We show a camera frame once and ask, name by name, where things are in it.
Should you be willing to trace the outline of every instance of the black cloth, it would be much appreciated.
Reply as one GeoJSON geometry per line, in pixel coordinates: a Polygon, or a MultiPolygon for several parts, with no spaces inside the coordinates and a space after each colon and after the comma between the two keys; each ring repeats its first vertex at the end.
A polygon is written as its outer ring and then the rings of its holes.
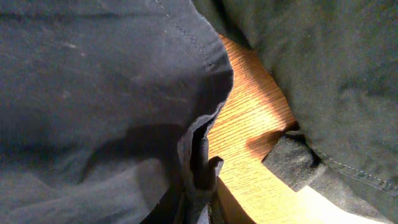
{"type": "Polygon", "coordinates": [[[189,0],[0,1],[0,222],[208,223],[232,84],[189,0]]]}
{"type": "Polygon", "coordinates": [[[304,144],[398,222],[397,2],[194,2],[216,30],[257,52],[304,144]]]}

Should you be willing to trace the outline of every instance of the clothing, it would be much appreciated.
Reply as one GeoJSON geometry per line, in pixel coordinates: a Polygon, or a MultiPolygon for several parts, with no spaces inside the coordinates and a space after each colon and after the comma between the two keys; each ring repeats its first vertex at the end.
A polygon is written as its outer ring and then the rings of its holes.
{"type": "Polygon", "coordinates": [[[139,223],[176,189],[182,221],[208,223],[233,71],[193,4],[0,6],[1,223],[139,223]]]}
{"type": "MultiPolygon", "coordinates": [[[[256,51],[305,136],[302,153],[309,146],[346,189],[398,222],[396,1],[196,0],[195,5],[216,30],[256,51]]],[[[279,173],[278,161],[265,163],[279,173]]]]}

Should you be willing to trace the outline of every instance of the stitching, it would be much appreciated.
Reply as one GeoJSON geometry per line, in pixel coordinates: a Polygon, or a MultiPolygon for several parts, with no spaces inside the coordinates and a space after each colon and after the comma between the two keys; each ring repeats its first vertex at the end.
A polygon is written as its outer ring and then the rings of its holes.
{"type": "Polygon", "coordinates": [[[373,176],[372,174],[368,174],[368,173],[366,173],[365,171],[361,171],[361,170],[355,169],[354,167],[350,167],[350,166],[347,166],[347,165],[345,165],[345,164],[342,164],[342,163],[340,163],[340,162],[335,161],[334,159],[330,158],[328,155],[326,155],[325,153],[323,153],[323,152],[320,151],[319,149],[317,149],[317,151],[319,151],[320,153],[322,153],[324,156],[326,156],[327,159],[331,160],[331,161],[334,162],[335,164],[341,165],[341,166],[343,166],[343,167],[346,167],[346,168],[349,168],[349,169],[354,170],[354,171],[356,171],[356,172],[359,172],[359,173],[361,173],[361,174],[364,174],[364,175],[366,175],[366,176],[368,176],[368,177],[370,177],[370,178],[372,178],[372,179],[376,179],[376,180],[378,180],[378,181],[380,181],[380,182],[383,182],[383,183],[387,184],[388,186],[391,186],[391,187],[394,188],[394,189],[398,189],[398,187],[393,186],[391,183],[388,183],[388,182],[385,181],[385,180],[382,180],[382,179],[380,179],[380,178],[377,178],[377,177],[373,176]]]}
{"type": "Polygon", "coordinates": [[[203,54],[203,56],[205,56],[206,58],[206,62],[209,66],[209,68],[211,69],[213,64],[209,61],[209,57],[207,56],[207,54],[203,51],[203,49],[199,46],[198,42],[195,41],[195,39],[185,30],[183,30],[182,28],[180,28],[178,26],[178,24],[176,22],[174,22],[174,20],[170,17],[170,15],[167,13],[166,9],[163,7],[162,3],[159,2],[159,0],[155,0],[155,2],[159,5],[159,7],[163,10],[163,12],[166,14],[166,16],[169,18],[170,22],[175,26],[175,28],[177,28],[179,31],[181,31],[183,34],[185,34],[195,45],[196,47],[200,50],[200,52],[203,54]]]}

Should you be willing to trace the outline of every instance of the wooden surface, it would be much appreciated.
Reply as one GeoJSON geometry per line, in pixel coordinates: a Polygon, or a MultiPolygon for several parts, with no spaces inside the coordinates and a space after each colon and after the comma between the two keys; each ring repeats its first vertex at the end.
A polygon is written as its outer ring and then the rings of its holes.
{"type": "Polygon", "coordinates": [[[256,55],[222,39],[234,88],[208,136],[210,157],[225,160],[220,177],[243,209],[256,223],[372,223],[343,212],[309,187],[290,190],[261,164],[294,118],[256,55]]]}

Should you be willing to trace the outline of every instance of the wrinkled fabric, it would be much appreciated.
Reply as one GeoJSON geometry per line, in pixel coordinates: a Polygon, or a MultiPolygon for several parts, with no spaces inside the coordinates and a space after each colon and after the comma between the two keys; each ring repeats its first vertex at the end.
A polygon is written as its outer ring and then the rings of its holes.
{"type": "Polygon", "coordinates": [[[322,162],[398,222],[396,1],[195,5],[217,30],[257,52],[322,162]]]}
{"type": "Polygon", "coordinates": [[[0,1],[0,77],[1,223],[208,223],[233,72],[189,0],[0,1]]]}

